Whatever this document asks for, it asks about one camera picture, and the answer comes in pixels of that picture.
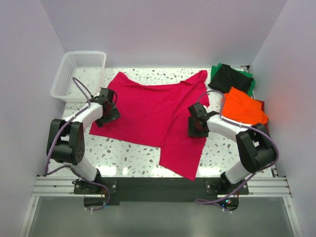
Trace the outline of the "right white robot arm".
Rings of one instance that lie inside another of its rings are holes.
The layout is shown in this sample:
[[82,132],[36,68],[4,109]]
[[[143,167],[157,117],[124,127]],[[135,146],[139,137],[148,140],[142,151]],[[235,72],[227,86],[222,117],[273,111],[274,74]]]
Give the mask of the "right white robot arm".
[[243,124],[211,111],[197,102],[188,107],[189,137],[208,137],[210,132],[220,134],[236,142],[239,159],[232,168],[220,176],[220,189],[231,194],[237,189],[237,184],[244,178],[265,169],[278,158],[278,150],[266,127]]

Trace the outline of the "crimson pink t shirt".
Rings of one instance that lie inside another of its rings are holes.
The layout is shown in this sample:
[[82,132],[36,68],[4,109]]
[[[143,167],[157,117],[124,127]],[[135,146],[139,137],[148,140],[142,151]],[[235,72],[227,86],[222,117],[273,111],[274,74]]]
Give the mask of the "crimson pink t shirt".
[[207,76],[202,70],[176,84],[141,85],[119,72],[108,88],[118,95],[120,118],[102,127],[93,123],[89,133],[159,147],[159,164],[193,181],[206,138],[188,136],[188,107],[196,101],[209,106],[200,98]]

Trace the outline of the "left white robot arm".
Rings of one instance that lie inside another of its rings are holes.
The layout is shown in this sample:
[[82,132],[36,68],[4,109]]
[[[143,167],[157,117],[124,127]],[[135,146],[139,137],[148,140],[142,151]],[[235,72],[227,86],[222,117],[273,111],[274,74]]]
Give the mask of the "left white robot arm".
[[51,159],[57,163],[62,163],[64,167],[70,168],[78,177],[85,179],[85,188],[92,194],[96,194],[102,189],[100,174],[85,157],[84,132],[93,123],[98,128],[120,118],[120,113],[116,107],[117,94],[108,88],[101,88],[97,95],[89,99],[87,104],[64,119],[54,119],[50,124],[47,142],[47,161],[45,175],[50,175],[54,171],[48,171]]

